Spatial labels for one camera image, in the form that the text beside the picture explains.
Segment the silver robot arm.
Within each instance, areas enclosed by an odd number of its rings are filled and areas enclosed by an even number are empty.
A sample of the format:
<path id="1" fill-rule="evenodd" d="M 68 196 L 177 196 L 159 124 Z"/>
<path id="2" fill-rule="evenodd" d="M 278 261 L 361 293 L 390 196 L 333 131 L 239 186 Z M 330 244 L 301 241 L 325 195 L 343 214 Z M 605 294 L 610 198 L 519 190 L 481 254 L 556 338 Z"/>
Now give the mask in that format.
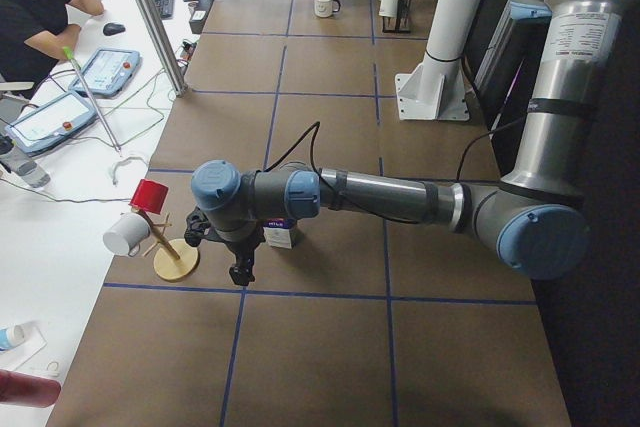
<path id="1" fill-rule="evenodd" d="M 637 2 L 512 0 L 514 17 L 548 15 L 550 24 L 515 166 L 498 185 L 441 186 L 299 162 L 242 173 L 213 160 L 192 176 L 196 206 L 187 218 L 185 241 L 224 244 L 235 256 L 229 270 L 233 282 L 246 286 L 254 279 L 264 222 L 312 218 L 325 207 L 443 224 L 476 238 L 529 278 L 561 276 L 587 251 L 578 161 L 622 17 Z"/>

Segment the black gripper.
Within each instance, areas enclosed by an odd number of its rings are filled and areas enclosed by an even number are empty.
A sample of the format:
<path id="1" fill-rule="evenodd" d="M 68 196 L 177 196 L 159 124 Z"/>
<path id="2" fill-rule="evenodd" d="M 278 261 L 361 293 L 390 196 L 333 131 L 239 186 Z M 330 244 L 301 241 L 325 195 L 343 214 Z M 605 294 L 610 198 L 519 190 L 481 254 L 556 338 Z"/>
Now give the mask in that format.
<path id="1" fill-rule="evenodd" d="M 229 268 L 231 280 L 235 285 L 247 287 L 254 281 L 255 251 L 265 241 L 263 228 L 253 227 L 251 231 L 222 231 L 220 236 L 235 256 L 235 261 Z"/>

